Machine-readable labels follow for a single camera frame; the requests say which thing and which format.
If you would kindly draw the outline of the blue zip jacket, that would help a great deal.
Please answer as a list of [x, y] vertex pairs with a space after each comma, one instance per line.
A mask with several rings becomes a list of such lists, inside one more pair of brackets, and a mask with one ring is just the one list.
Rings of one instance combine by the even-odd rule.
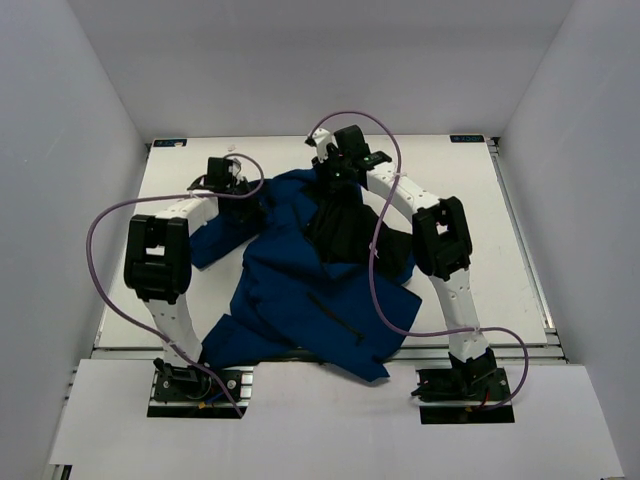
[[312, 170], [265, 181], [265, 217], [251, 235], [228, 221], [193, 239], [204, 269], [237, 247], [242, 273], [223, 315], [203, 340], [212, 368], [303, 349], [373, 382], [403, 342], [421, 306], [407, 283], [415, 267], [409, 234], [380, 224], [361, 190], [319, 192]]

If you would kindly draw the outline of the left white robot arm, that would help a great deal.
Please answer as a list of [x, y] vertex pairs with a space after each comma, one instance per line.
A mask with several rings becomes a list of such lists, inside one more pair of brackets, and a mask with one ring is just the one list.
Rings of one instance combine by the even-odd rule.
[[202, 353], [187, 305], [192, 278], [191, 241], [203, 239], [207, 225], [228, 221], [236, 232], [251, 235], [265, 213], [258, 192], [264, 179], [241, 174], [243, 154], [211, 157], [206, 173], [184, 195], [156, 214], [136, 214], [129, 222], [124, 282], [140, 299], [155, 324], [164, 362], [182, 368], [177, 387], [199, 399], [211, 387], [211, 374], [195, 365]]

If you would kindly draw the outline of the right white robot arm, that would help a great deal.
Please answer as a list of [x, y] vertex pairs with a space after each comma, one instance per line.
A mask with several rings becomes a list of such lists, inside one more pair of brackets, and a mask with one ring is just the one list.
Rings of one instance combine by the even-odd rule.
[[440, 390], [425, 389], [442, 398], [477, 397], [497, 366], [471, 292], [472, 241], [461, 201], [420, 187], [402, 172], [400, 161], [373, 152], [356, 125], [334, 133], [318, 127], [305, 143], [316, 150], [312, 164], [322, 180], [355, 181], [385, 200], [382, 214], [392, 207], [411, 222], [413, 257], [436, 291], [449, 338], [451, 369]]

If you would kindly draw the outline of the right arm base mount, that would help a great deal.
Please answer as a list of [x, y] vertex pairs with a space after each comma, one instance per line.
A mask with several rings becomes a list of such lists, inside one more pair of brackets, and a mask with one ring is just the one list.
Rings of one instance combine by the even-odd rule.
[[417, 371], [411, 397], [419, 403], [423, 425], [513, 424], [511, 390], [492, 349], [465, 362], [450, 356], [449, 368]]

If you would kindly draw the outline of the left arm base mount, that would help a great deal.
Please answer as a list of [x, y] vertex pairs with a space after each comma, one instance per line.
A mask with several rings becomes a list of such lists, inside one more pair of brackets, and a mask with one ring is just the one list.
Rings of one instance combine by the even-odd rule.
[[220, 384], [193, 366], [153, 361], [154, 377], [147, 417], [157, 419], [231, 419], [240, 415]]

